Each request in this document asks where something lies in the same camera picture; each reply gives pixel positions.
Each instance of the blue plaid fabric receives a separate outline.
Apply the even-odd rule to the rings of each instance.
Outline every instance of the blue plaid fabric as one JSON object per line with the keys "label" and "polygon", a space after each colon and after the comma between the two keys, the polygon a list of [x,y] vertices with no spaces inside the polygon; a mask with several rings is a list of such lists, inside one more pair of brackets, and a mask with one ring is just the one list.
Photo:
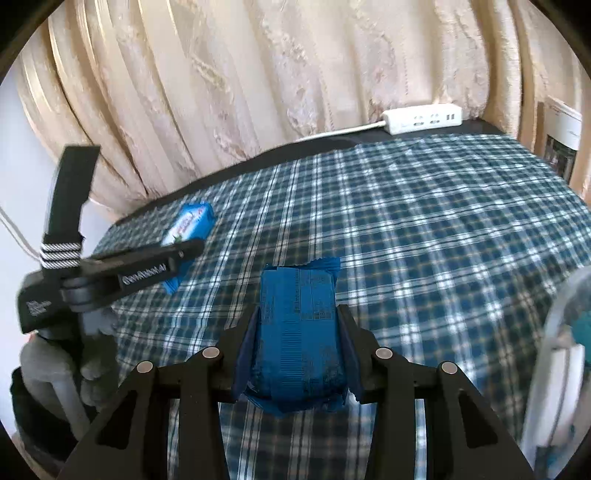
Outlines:
{"label": "blue plaid fabric", "polygon": [[[591,263],[591,215],[540,159],[496,135],[359,145],[224,181],[114,226],[99,252],[159,242],[188,202],[218,216],[178,292],[114,305],[121,377],[216,343],[259,296],[265,264],[341,257],[337,303],[410,361],[455,361],[520,436],[544,318],[560,283]],[[360,479],[374,408],[282,419],[220,406],[231,478]],[[177,411],[169,438],[177,465]],[[426,436],[417,403],[417,478]]]}

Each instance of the teal object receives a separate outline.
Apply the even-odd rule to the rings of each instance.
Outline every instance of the teal object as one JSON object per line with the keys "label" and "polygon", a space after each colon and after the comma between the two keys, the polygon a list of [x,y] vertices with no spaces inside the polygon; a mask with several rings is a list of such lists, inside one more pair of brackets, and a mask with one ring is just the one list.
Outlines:
{"label": "teal object", "polygon": [[246,396],[276,416],[342,408],[347,394],[336,317],[340,258],[261,275],[255,359]]}
{"label": "teal object", "polygon": [[[168,230],[160,245],[192,240],[194,238],[207,239],[216,223],[211,204],[207,202],[185,205],[178,213],[172,227]],[[191,268],[194,260],[183,262],[178,269],[178,275],[162,282],[166,293],[172,295],[180,287],[183,278]]]}
{"label": "teal object", "polygon": [[585,347],[585,363],[591,365],[591,312],[583,313],[570,327],[574,341]]}

